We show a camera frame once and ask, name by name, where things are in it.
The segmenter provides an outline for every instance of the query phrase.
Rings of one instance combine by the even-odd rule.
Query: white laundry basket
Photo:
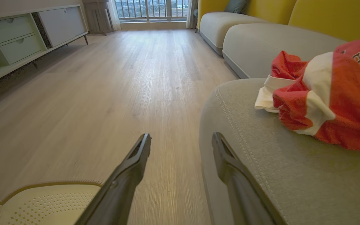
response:
[[[101,187],[65,181],[20,188],[0,202],[0,225],[73,225]]]

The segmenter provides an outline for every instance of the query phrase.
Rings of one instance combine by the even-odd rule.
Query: window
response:
[[[188,0],[115,0],[121,22],[185,20]]]

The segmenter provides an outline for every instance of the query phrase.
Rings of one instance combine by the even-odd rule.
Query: cabinet door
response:
[[[71,39],[68,31],[66,9],[56,9],[38,13],[52,47]]]
[[[86,32],[86,28],[83,24],[83,17],[81,16],[80,12],[80,7],[66,8],[66,23],[71,39]]]

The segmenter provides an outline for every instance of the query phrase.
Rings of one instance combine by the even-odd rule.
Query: sofa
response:
[[[247,79],[218,86],[201,113],[199,146],[213,224],[237,224],[217,172],[214,132],[223,134],[286,224],[360,224],[360,152],[289,131],[277,114],[254,109],[281,50],[310,60],[354,39],[360,39],[360,1],[352,0],[297,0],[289,25],[237,24],[228,29],[223,56]]]
[[[223,12],[221,7],[223,2],[216,4],[214,1],[199,1],[198,10],[201,13],[209,6],[210,10],[221,12],[210,12],[204,14],[199,24],[201,36],[206,42],[222,55],[224,37],[230,27],[237,24],[256,24],[256,23],[280,23],[287,24],[296,0],[251,0],[244,10],[248,14],[236,14]]]

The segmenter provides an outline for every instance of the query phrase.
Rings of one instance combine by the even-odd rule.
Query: drawer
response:
[[[33,33],[31,23],[27,16],[0,20],[0,43]]]
[[[42,49],[41,44],[35,35],[6,44],[1,46],[1,48],[11,64],[41,51]]]

